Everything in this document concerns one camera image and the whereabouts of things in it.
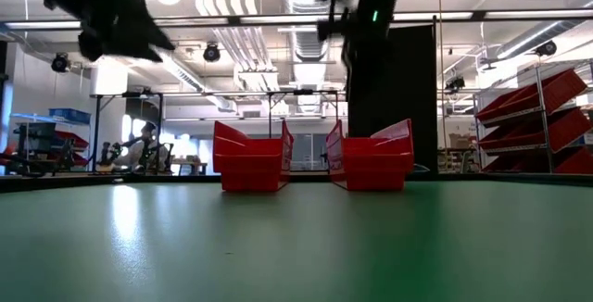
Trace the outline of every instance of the black partition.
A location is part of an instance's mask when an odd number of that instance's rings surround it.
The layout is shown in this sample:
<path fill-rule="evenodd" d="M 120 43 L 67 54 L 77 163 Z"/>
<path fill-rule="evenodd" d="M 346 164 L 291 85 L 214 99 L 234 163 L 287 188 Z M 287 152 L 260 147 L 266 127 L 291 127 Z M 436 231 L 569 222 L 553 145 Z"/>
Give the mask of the black partition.
<path fill-rule="evenodd" d="M 411 119 L 417 164 L 438 172 L 434 26 L 389 31 L 392 49 L 382 68 L 359 67 L 348 93 L 348 133 L 366 137 Z"/>

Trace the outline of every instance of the window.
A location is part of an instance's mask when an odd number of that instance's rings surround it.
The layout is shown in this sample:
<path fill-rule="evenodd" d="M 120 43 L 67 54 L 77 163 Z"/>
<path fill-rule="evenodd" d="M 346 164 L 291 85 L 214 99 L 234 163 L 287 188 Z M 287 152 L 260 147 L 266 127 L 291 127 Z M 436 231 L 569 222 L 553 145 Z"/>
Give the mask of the window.
<path fill-rule="evenodd" d="M 142 136 L 142 128 L 146 125 L 144 120 L 133 120 L 132 122 L 132 134 L 134 137 Z"/>
<path fill-rule="evenodd" d="M 121 141 L 127 142 L 130 140 L 130 133 L 132 132 L 132 117 L 123 115 L 121 119 Z"/>

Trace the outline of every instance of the desk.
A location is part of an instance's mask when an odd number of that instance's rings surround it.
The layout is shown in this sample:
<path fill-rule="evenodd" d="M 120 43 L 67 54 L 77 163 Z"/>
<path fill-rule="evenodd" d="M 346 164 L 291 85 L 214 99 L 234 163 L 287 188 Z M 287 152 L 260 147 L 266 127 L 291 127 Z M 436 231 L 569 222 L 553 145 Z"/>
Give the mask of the desk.
<path fill-rule="evenodd" d="M 587 187 L 516 182 L 6 194 L 0 300 L 591 301 L 592 203 Z"/>
<path fill-rule="evenodd" d="M 179 165 L 180 167 L 182 167 L 184 165 L 190 166 L 191 167 L 191 172 L 190 172 L 191 176 L 196 176 L 196 175 L 205 176 L 206 175 L 206 167 L 208 166 L 208 163 L 190 161 L 190 160 L 187 160 L 184 158 L 174 158 L 171 161 L 171 165 L 173 165 L 173 164 Z"/>

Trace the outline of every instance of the person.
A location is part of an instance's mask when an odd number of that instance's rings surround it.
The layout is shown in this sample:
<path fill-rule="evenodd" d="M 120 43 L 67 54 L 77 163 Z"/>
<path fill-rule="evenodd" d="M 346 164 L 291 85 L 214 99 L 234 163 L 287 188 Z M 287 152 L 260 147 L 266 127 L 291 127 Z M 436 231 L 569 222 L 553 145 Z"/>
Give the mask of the person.
<path fill-rule="evenodd" d="M 148 148 L 153 151 L 153 154 L 150 156 L 148 160 L 150 162 L 150 166 L 154 166 L 155 159 L 157 158 L 157 152 L 155 148 L 157 147 L 157 141 L 155 140 L 156 134 L 156 127 L 153 123 L 147 122 L 146 125 L 141 130 L 141 141 L 136 142 L 135 144 L 131 145 L 128 154 L 122 157 L 118 157 L 113 162 L 116 166 L 126 166 L 132 170 L 136 170 L 140 165 L 140 158 L 142 157 L 142 152 L 145 149 L 145 144 L 148 143 Z M 164 170 L 165 163 L 167 161 L 169 151 L 165 148 L 164 145 L 161 145 L 158 149 L 158 169 Z"/>

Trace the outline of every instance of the red plastic bin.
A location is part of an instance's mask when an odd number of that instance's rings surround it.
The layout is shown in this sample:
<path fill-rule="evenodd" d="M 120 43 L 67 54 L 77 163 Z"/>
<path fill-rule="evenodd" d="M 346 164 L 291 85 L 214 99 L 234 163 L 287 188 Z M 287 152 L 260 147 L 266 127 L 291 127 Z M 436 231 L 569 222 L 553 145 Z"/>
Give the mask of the red plastic bin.
<path fill-rule="evenodd" d="M 520 88 L 511 91 L 510 93 L 503 94 L 495 99 L 492 103 L 488 104 L 487 107 L 484 107 L 480 112 L 478 112 L 475 117 L 478 118 L 480 121 L 487 121 L 492 120 L 494 118 L 502 117 L 505 115 L 505 111 L 500 108 L 509 101 L 511 101 L 516 95 L 518 95 L 521 91 L 525 88 Z"/>
<path fill-rule="evenodd" d="M 546 113 L 551 114 L 586 88 L 587 85 L 573 69 L 546 78 L 542 81 Z M 537 93 L 537 84 L 533 83 L 500 96 L 476 114 L 476 117 L 483 123 L 488 123 L 494 118 L 536 107 L 539 107 L 539 94 Z"/>
<path fill-rule="evenodd" d="M 587 85 L 576 75 L 573 69 L 548 77 L 542 81 L 541 85 L 547 114 L 554 112 L 587 88 Z M 505 114 L 511 114 L 534 107 L 539 107 L 539 94 L 537 93 L 536 83 L 525 87 L 524 90 L 500 108 L 504 110 Z"/>
<path fill-rule="evenodd" d="M 344 138 L 340 120 L 326 144 L 332 181 L 350 191 L 401 190 L 414 168 L 411 120 L 370 138 Z"/>
<path fill-rule="evenodd" d="M 578 107 L 558 111 L 548 117 L 549 145 L 554 153 L 591 129 L 591 123 Z M 546 142 L 541 119 L 503 125 L 495 129 L 480 146 L 485 149 L 539 145 Z"/>
<path fill-rule="evenodd" d="M 567 147 L 554 154 L 554 173 L 593 174 L 593 157 L 586 147 Z M 484 172 L 549 172 L 548 156 L 539 151 L 531 156 L 498 157 Z"/>
<path fill-rule="evenodd" d="M 73 132 L 56 131 L 52 141 L 52 146 L 62 146 L 67 139 L 74 139 L 74 148 L 86 149 L 89 143 Z"/>
<path fill-rule="evenodd" d="M 227 192 L 276 192 L 288 182 L 293 136 L 283 121 L 280 139 L 251 139 L 214 123 L 213 169 Z"/>

